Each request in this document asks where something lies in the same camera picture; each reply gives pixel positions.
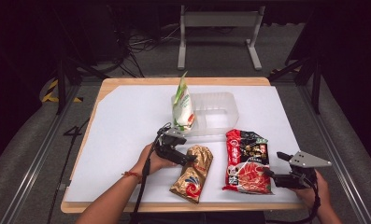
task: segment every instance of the gold snack bag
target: gold snack bag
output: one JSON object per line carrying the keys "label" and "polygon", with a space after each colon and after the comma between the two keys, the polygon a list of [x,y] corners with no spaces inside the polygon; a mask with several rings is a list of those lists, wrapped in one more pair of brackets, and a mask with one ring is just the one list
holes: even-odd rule
{"label": "gold snack bag", "polygon": [[198,145],[189,148],[187,155],[195,155],[197,158],[182,167],[181,176],[170,191],[191,203],[199,203],[213,156],[208,147]]}

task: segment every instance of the human hand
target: human hand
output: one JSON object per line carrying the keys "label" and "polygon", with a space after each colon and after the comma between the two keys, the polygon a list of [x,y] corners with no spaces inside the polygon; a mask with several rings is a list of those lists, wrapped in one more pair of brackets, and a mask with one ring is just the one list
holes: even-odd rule
{"label": "human hand", "polygon": [[[137,174],[142,175],[142,168],[144,167],[145,161],[147,160],[148,154],[150,153],[150,148],[152,147],[152,144],[149,144],[144,147],[144,149],[141,151],[141,154],[139,155],[138,161],[133,166],[133,168],[130,170],[130,172],[135,172]],[[176,166],[176,164],[172,161],[165,160],[158,155],[156,155],[156,152],[153,151],[150,154],[150,175],[155,173],[156,171],[164,168],[164,167],[172,167]]]}
{"label": "human hand", "polygon": [[[321,207],[326,206],[331,207],[331,197],[328,188],[328,183],[317,170],[316,177],[317,186],[319,190],[319,197],[321,200]],[[313,189],[291,189],[291,190],[294,191],[298,198],[300,198],[305,203],[307,208],[312,209],[315,200],[315,193]]]}

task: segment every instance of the metal frame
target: metal frame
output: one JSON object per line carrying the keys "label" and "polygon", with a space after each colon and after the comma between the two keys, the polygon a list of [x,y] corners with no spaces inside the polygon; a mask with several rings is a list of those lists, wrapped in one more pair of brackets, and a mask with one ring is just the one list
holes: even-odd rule
{"label": "metal frame", "polygon": [[253,27],[251,39],[246,39],[247,48],[249,49],[252,63],[255,70],[261,70],[261,62],[255,50],[255,42],[261,27],[264,16],[264,7],[259,11],[248,12],[186,12],[185,6],[181,6],[180,14],[180,43],[178,54],[178,70],[185,69],[186,39],[185,27],[206,27],[206,26],[236,26],[236,27]]}

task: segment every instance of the green and white package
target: green and white package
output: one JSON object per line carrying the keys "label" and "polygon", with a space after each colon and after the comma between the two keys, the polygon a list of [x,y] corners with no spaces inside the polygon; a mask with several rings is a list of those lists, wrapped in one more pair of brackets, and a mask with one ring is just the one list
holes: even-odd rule
{"label": "green and white package", "polygon": [[179,126],[182,131],[190,130],[194,121],[191,95],[185,83],[186,74],[187,72],[181,77],[173,102],[174,124]]}

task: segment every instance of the human arm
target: human arm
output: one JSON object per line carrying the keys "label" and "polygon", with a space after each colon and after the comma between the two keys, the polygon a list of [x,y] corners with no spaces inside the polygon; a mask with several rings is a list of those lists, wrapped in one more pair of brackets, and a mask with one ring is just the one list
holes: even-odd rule
{"label": "human arm", "polygon": [[[319,197],[321,205],[317,210],[317,218],[321,224],[341,224],[342,221],[336,214],[333,206],[331,205],[331,196],[328,188],[327,181],[322,175],[316,171],[317,186],[319,189]],[[315,193],[313,189],[292,189],[296,195],[302,199],[305,205],[311,209],[313,207]]]}
{"label": "human arm", "polygon": [[[151,144],[144,147],[138,161],[129,172],[142,174],[142,168],[144,167],[150,148]],[[175,163],[158,157],[155,152],[152,152],[150,155],[150,175],[161,168],[174,165]],[[134,175],[120,178],[86,208],[76,223],[118,223],[121,213],[138,182],[138,177]]]}

